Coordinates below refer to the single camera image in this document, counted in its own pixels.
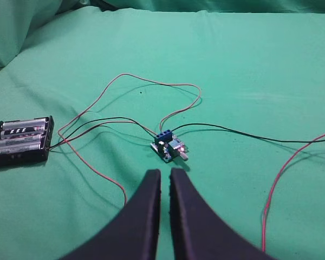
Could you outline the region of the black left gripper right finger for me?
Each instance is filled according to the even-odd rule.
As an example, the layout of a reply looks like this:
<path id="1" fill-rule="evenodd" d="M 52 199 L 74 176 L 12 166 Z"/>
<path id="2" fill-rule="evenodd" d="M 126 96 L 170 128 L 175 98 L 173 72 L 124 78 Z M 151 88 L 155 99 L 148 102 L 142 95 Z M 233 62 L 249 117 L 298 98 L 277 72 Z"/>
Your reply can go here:
<path id="1" fill-rule="evenodd" d="M 175 259 L 272 259 L 218 217 L 181 168 L 170 174 L 170 225 Z"/>

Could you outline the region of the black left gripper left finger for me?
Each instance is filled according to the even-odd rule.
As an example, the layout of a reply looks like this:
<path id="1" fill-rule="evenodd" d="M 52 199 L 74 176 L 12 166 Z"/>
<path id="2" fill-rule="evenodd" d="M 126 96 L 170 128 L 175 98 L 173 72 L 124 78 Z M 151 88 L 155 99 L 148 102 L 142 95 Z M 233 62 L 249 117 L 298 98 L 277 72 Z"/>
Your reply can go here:
<path id="1" fill-rule="evenodd" d="M 135 194 L 95 236 L 62 259 L 155 259 L 160 224 L 161 173 L 148 170 Z"/>

